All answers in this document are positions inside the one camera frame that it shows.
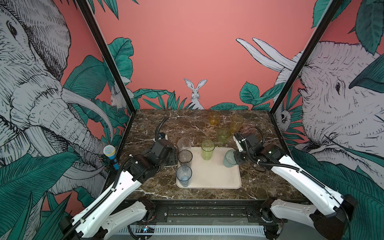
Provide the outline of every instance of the green glass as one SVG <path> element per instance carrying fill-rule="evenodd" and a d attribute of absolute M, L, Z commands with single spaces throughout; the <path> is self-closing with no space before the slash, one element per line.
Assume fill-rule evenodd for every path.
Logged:
<path fill-rule="evenodd" d="M 229 125 L 230 131 L 232 134 L 240 131 L 241 126 L 243 125 L 244 118 L 241 115 L 233 115 L 231 124 Z"/>
<path fill-rule="evenodd" d="M 212 158 L 212 153 L 215 149 L 215 143 L 212 140 L 206 139 L 201 143 L 201 157 L 204 160 L 209 160 Z"/>
<path fill-rule="evenodd" d="M 219 143 L 226 143 L 231 132 L 228 128 L 223 127 L 217 131 L 217 140 Z"/>

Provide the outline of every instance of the elephant ear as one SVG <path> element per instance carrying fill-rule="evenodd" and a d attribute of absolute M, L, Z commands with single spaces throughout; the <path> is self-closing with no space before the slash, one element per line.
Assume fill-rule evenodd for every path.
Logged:
<path fill-rule="evenodd" d="M 53 0 L 0 0 L 23 26 L 47 70 L 58 80 L 67 67 L 71 35 Z"/>

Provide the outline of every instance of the rabbit illustration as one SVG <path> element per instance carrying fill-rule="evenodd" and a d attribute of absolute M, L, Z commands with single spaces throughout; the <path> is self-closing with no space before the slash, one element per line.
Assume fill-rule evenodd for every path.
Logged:
<path fill-rule="evenodd" d="M 192 104 L 191 105 L 195 105 L 192 107 L 192 109 L 204 109 L 204 107 L 199 102 L 199 98 L 200 98 L 199 88 L 204 86 L 204 84 L 207 83 L 207 80 L 206 79 L 201 80 L 196 88 L 190 80 L 188 80 L 186 78 L 184 78 L 184 80 L 185 80 L 185 83 L 187 84 L 187 86 L 190 89 L 192 89 L 192 97 L 191 97 L 191 103 Z"/>

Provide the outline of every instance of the gray glass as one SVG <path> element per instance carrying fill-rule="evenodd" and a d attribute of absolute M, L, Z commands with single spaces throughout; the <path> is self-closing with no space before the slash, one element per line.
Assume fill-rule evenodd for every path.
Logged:
<path fill-rule="evenodd" d="M 176 171 L 176 177 L 183 187 L 189 185 L 192 176 L 192 169 L 187 165 L 180 166 Z"/>

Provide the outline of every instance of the tropical leaf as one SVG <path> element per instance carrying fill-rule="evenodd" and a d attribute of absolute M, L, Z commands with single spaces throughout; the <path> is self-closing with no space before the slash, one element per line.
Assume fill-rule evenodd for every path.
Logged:
<path fill-rule="evenodd" d="M 157 96 L 158 96 L 158 99 L 159 99 L 159 103 L 160 103 L 160 106 L 161 108 L 165 109 L 165 104 L 164 104 L 164 100 L 163 98 L 161 97 L 161 95 L 159 93 L 157 93 Z"/>
<path fill-rule="evenodd" d="M 55 210 L 59 205 L 55 199 L 55 196 L 52 193 L 47 193 L 47 198 L 48 198 L 49 209 L 51 211 Z"/>
<path fill-rule="evenodd" d="M 101 108 L 101 110 L 103 110 L 105 112 L 105 114 L 107 114 L 109 120 L 111 121 L 113 128 L 118 127 L 118 126 L 124 127 L 124 123 L 127 123 L 129 121 L 129 116 L 125 115 L 124 112 L 118 111 L 117 107 L 115 107 L 115 106 L 112 107 L 108 103 L 106 103 L 104 101 L 102 102 L 99 99 L 96 99 L 96 100 L 91 99 L 91 101 L 94 104 L 96 104 L 99 108 Z M 104 119 L 102 117 L 99 116 L 99 114 L 97 114 L 94 111 L 92 111 L 88 108 L 85 108 L 85 107 L 81 107 L 81 109 L 93 121 L 101 122 L 101 124 L 103 126 L 106 125 L 106 122 L 104 121 Z"/>
<path fill-rule="evenodd" d="M 172 93 L 167 91 L 167 90 L 155 90 L 155 89 L 146 89 L 146 88 L 141 88 L 135 92 L 133 92 L 134 94 L 134 98 L 141 98 L 143 95 L 149 97 L 149 98 L 157 98 L 157 93 L 159 93 L 160 95 L 164 95 L 164 94 L 167 94 L 167 95 L 171 95 Z"/>
<path fill-rule="evenodd" d="M 291 109 L 291 107 L 293 107 L 293 106 L 297 103 L 297 101 L 300 99 L 300 97 L 301 97 L 301 94 L 298 94 L 298 95 L 292 100 L 292 102 L 288 105 L 287 109 Z"/>
<path fill-rule="evenodd" d="M 8 235 L 7 240 L 23 240 L 31 210 L 32 210 L 32 193 L 29 194 L 28 201 L 26 202 L 25 207 L 19 219 L 17 220 L 16 224 L 12 228 L 11 233 Z"/>
<path fill-rule="evenodd" d="M 187 100 L 187 98 L 184 98 L 184 100 L 180 103 L 179 109 L 183 109 L 184 102 Z"/>
<path fill-rule="evenodd" d="M 230 108 L 236 107 L 237 105 L 234 103 L 219 103 L 210 109 L 213 110 L 229 110 Z"/>
<path fill-rule="evenodd" d="M 384 54 L 366 67 L 350 84 L 349 88 L 360 86 L 384 93 Z"/>
<path fill-rule="evenodd" d="M 269 105 L 270 105 L 269 103 L 262 104 L 262 105 L 257 105 L 257 106 L 254 106 L 254 107 L 252 108 L 252 110 L 269 111 L 269 110 L 270 110 Z"/>
<path fill-rule="evenodd" d="M 175 95 L 175 91 L 173 91 L 168 98 L 167 109 L 172 109 L 172 106 L 175 104 L 175 99 L 176 99 L 176 95 Z"/>
<path fill-rule="evenodd" d="M 261 97 L 266 97 L 267 100 L 275 97 L 277 94 L 279 94 L 281 92 L 281 90 L 284 87 L 284 84 L 285 83 L 279 83 L 279 84 L 273 86 L 272 88 L 267 90 L 265 93 L 263 93 L 263 95 L 261 95 Z"/>
<path fill-rule="evenodd" d="M 240 99 L 243 103 L 251 104 L 251 101 L 259 97 L 259 88 L 246 82 L 240 91 Z"/>
<path fill-rule="evenodd" d="M 302 122 L 294 122 L 294 123 L 291 123 L 291 125 L 289 125 L 289 127 L 302 127 L 303 126 L 303 123 Z"/>
<path fill-rule="evenodd" d="M 94 99 L 106 83 L 103 63 L 88 55 L 80 66 L 74 68 L 63 87 L 86 99 Z"/>
<path fill-rule="evenodd" d="M 83 187 L 75 189 L 77 192 L 77 199 L 81 202 L 83 207 L 88 207 L 95 200 Z"/>
<path fill-rule="evenodd" d="M 31 157 L 26 154 L 0 168 L 0 236 L 15 225 L 31 192 L 34 206 L 72 163 L 80 159 L 79 155 L 71 152 L 50 157 Z M 17 197 L 17 204 L 10 200 L 12 196 Z"/>
<path fill-rule="evenodd" d="M 346 148 L 346 147 L 343 147 L 342 145 L 336 143 L 335 141 L 333 141 L 332 139 L 330 139 L 329 137 L 325 136 L 326 138 L 328 138 L 331 142 L 333 142 L 334 144 L 336 144 L 337 146 L 343 148 L 345 151 L 347 152 L 350 152 L 350 153 L 353 153 L 359 157 L 362 157 L 362 158 L 365 158 L 367 160 L 370 160 L 374 163 L 377 163 L 379 164 L 380 166 L 384 167 L 384 157 L 381 157 L 379 155 L 375 155 L 375 154 L 372 154 L 372 153 L 365 153 L 365 152 L 359 152 L 359 151 L 356 151 L 356 150 L 352 150 L 352 149 L 349 149 L 349 148 Z"/>
<path fill-rule="evenodd" d="M 104 0 L 104 2 L 110 8 L 110 10 L 113 12 L 113 14 L 116 16 L 116 18 L 119 19 L 118 5 L 116 3 L 116 0 Z"/>
<path fill-rule="evenodd" d="M 371 181 L 373 181 L 373 179 L 372 179 L 368 174 L 366 174 L 363 170 L 361 170 L 361 168 L 360 168 L 359 166 L 355 169 L 355 172 L 358 172 L 358 173 L 360 173 L 361 175 L 366 176 L 366 177 L 369 178 Z"/>
<path fill-rule="evenodd" d="M 59 223 L 63 219 L 65 214 L 65 208 L 71 195 L 63 200 L 55 210 L 49 215 L 49 217 L 41 224 L 33 240 L 52 240 L 60 239 L 63 234 L 60 230 Z"/>
<path fill-rule="evenodd" d="M 363 47 L 375 54 L 384 31 L 384 3 L 363 0 L 356 17 L 356 36 Z"/>
<path fill-rule="evenodd" d="M 296 148 L 291 151 L 294 161 L 305 171 L 342 195 L 351 194 L 358 205 L 354 210 L 351 240 L 382 239 L 384 232 L 384 190 L 365 176 L 342 164 L 318 162 L 312 155 Z"/>
<path fill-rule="evenodd" d="M 344 0 L 339 9 L 336 11 L 335 15 L 332 18 L 332 21 L 335 20 L 348 6 L 348 4 L 351 2 L 351 0 Z M 327 6 L 329 4 L 329 0 L 317 0 L 313 9 L 313 24 L 312 27 L 316 27 L 321 17 L 323 16 L 324 11 L 326 10 Z"/>
<path fill-rule="evenodd" d="M 285 141 L 285 143 L 287 143 L 287 144 L 291 144 L 291 145 L 297 145 L 297 144 L 299 144 L 299 143 L 297 143 L 297 142 L 295 142 L 295 141 L 293 141 L 293 140 L 289 140 L 289 139 L 284 139 L 284 141 Z"/>
<path fill-rule="evenodd" d="M 289 133 L 298 133 L 298 134 L 304 135 L 303 132 L 301 132 L 299 130 L 296 130 L 294 128 L 288 128 L 287 132 L 289 132 Z"/>
<path fill-rule="evenodd" d="M 296 135 L 296 134 L 286 134 L 286 133 L 282 133 L 282 135 L 287 138 L 287 139 L 300 139 L 300 140 L 304 140 L 302 137 L 300 137 L 299 135 Z"/>
<path fill-rule="evenodd" d="M 148 103 L 149 105 L 151 105 L 155 109 L 162 109 L 159 105 L 157 105 L 157 104 L 155 104 L 155 103 L 153 103 L 153 102 L 151 102 L 151 101 L 149 101 L 149 100 L 147 100 L 145 98 L 143 98 L 143 100 L 144 100 L 144 102 Z"/>
<path fill-rule="evenodd" d="M 88 0 L 89 5 L 91 6 L 92 12 L 95 13 L 95 5 L 93 5 L 93 0 Z"/>
<path fill-rule="evenodd" d="M 133 55 L 131 40 L 129 38 L 116 38 L 111 44 L 108 44 L 108 48 L 120 75 L 130 79 L 133 72 L 132 60 L 129 58 Z M 111 89 L 115 85 L 115 80 L 109 68 L 108 70 L 106 69 L 106 76 L 109 89 Z"/>
<path fill-rule="evenodd" d="M 268 100 L 269 100 L 268 96 L 259 97 L 259 98 L 252 99 L 251 104 L 253 106 L 256 106 L 256 105 L 259 105 L 260 103 L 265 103 Z"/>

